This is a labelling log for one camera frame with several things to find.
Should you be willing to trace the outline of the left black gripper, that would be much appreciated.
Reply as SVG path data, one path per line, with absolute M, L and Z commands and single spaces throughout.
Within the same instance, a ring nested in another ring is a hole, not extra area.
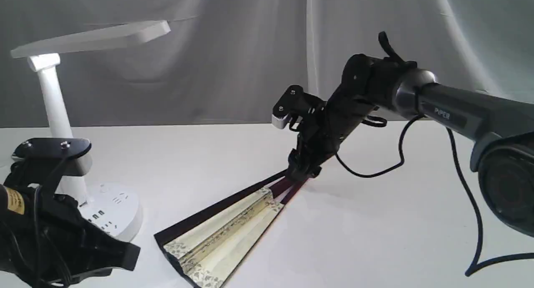
M 17 222 L 17 277 L 29 286 L 73 286 L 114 269 L 134 271 L 140 253 L 84 219 L 65 195 L 34 192 Z

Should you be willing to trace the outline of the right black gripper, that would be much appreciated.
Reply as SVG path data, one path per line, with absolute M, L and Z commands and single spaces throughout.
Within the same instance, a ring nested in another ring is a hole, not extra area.
M 322 164 L 334 156 L 341 143 L 378 108 L 371 102 L 333 94 L 322 109 L 305 120 L 295 150 L 288 155 L 287 178 L 316 178 Z

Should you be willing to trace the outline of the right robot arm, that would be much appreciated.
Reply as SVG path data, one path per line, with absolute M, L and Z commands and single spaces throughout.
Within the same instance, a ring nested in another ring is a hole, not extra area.
M 533 235 L 533 105 L 437 83 L 414 61 L 353 55 L 328 101 L 287 88 L 272 124 L 300 124 L 287 174 L 311 177 L 375 109 L 427 117 L 474 142 L 469 168 L 483 199 L 505 225 Z

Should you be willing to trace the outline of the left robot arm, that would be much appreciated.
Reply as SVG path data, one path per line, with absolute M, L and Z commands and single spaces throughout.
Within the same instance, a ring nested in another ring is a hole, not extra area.
M 68 288 L 115 269 L 134 271 L 140 253 L 84 218 L 71 197 L 1 186 L 1 271 L 31 288 Z

